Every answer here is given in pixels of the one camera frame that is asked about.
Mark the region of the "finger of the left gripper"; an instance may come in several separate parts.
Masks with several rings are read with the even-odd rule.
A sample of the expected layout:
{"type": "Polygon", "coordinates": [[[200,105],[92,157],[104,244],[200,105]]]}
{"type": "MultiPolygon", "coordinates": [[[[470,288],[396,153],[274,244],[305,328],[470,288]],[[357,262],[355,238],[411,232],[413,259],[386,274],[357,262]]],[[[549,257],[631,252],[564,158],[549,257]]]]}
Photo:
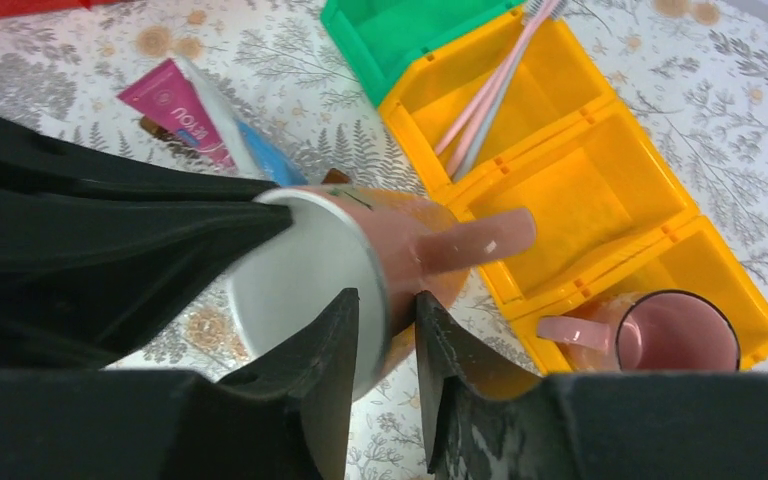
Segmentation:
{"type": "Polygon", "coordinates": [[[0,367],[106,366],[291,223],[287,208],[251,201],[0,189],[0,367]]]}
{"type": "Polygon", "coordinates": [[[117,201],[251,201],[266,180],[189,173],[42,135],[0,117],[0,189],[117,201]]]}

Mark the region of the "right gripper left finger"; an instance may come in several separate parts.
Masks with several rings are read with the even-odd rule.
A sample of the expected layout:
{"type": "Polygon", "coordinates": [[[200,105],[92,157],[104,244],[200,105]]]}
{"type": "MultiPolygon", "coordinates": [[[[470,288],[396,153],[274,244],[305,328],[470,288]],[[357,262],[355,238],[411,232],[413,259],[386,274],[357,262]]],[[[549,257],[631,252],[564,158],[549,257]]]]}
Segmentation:
{"type": "Polygon", "coordinates": [[[0,369],[0,479],[340,479],[359,294],[211,382],[187,370],[0,369]]]}

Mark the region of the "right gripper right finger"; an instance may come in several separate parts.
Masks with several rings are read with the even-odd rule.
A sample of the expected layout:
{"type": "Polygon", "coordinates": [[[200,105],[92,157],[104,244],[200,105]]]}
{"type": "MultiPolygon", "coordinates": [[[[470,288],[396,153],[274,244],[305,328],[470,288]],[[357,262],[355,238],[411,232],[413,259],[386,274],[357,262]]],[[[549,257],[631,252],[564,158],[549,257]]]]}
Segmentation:
{"type": "Polygon", "coordinates": [[[415,299],[426,461],[438,479],[768,479],[768,375],[565,373],[509,361],[415,299]]]}

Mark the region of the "pink toothpaste tube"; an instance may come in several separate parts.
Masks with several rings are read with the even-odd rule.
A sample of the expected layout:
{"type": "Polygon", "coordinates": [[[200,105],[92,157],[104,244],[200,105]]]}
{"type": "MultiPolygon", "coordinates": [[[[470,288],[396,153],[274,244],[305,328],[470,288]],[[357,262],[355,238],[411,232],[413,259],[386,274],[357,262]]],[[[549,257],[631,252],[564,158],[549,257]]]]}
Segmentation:
{"type": "Polygon", "coordinates": [[[235,170],[235,164],[194,86],[171,58],[163,60],[119,93],[117,98],[175,135],[214,165],[235,170]]]}

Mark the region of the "pink patterned cup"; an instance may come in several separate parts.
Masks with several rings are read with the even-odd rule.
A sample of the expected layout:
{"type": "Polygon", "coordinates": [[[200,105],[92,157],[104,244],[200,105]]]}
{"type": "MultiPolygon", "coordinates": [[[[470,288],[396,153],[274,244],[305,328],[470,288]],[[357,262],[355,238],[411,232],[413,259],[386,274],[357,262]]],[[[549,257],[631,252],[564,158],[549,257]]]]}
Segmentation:
{"type": "Polygon", "coordinates": [[[227,277],[232,317],[261,356],[307,326],[343,289],[359,296],[353,395],[372,390],[410,352],[416,294],[452,305],[471,269],[535,244],[525,207],[458,220],[429,199],[348,184],[277,188],[255,203],[291,226],[245,254],[227,277]]]}

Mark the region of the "white toothpaste tube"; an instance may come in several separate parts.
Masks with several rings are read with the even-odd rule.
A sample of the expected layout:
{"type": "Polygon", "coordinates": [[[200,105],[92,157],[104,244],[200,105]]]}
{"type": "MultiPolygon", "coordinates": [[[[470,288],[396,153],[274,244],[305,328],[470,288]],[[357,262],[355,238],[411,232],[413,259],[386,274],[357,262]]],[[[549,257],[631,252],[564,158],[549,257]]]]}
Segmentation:
{"type": "Polygon", "coordinates": [[[237,174],[244,178],[266,180],[266,175],[253,159],[238,129],[237,110],[206,73],[189,58],[176,54],[175,61],[194,86],[199,100],[235,164],[237,174]]]}

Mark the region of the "blue toothpaste tube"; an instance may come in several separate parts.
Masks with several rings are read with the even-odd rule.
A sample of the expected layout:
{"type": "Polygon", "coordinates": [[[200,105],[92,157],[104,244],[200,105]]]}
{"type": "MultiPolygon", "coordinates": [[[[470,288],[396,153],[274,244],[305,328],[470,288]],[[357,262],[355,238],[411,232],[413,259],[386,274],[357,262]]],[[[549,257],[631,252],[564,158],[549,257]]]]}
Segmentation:
{"type": "Polygon", "coordinates": [[[252,160],[271,181],[281,187],[309,184],[302,171],[282,150],[242,120],[237,120],[236,125],[252,160]]]}

